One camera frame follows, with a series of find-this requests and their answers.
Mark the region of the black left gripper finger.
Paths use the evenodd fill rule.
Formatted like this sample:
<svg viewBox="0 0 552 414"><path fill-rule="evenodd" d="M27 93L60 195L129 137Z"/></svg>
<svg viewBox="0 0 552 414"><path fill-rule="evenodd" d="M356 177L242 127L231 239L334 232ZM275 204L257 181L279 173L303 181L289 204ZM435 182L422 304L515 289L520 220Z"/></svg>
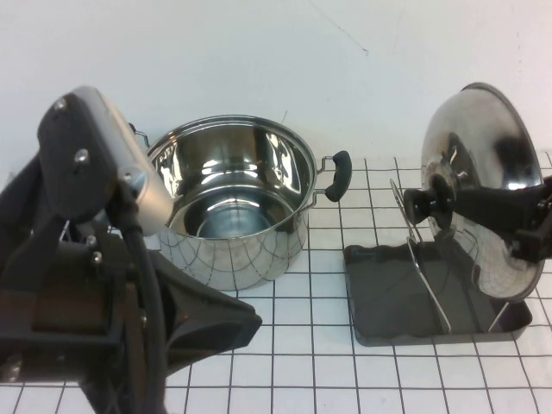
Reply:
<svg viewBox="0 0 552 414"><path fill-rule="evenodd" d="M170 368L181 369L211 356L246 347L252 336L193 334L170 344Z"/></svg>
<svg viewBox="0 0 552 414"><path fill-rule="evenodd" d="M254 307L204 285L159 254L159 282L166 331L184 323L236 321L258 329L262 318Z"/></svg>

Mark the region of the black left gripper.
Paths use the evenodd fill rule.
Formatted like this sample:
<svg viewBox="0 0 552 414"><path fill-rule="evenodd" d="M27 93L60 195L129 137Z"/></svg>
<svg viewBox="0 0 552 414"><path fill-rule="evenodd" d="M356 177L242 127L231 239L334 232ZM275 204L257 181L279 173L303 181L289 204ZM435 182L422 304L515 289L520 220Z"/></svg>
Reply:
<svg viewBox="0 0 552 414"><path fill-rule="evenodd" d="M1 224L1 377L91 380L152 377L154 321L135 255L102 225L99 241L44 238Z"/></svg>

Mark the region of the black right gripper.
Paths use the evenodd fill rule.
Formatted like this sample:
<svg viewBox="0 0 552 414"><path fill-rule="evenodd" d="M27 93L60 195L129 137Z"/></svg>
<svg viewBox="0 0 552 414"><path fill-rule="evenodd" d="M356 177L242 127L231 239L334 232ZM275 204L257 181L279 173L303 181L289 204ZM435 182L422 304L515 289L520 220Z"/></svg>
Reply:
<svg viewBox="0 0 552 414"><path fill-rule="evenodd" d="M480 187L455 194L454 212L484 227L522 227L515 256L528 262L551 257L551 176L517 190Z"/></svg>

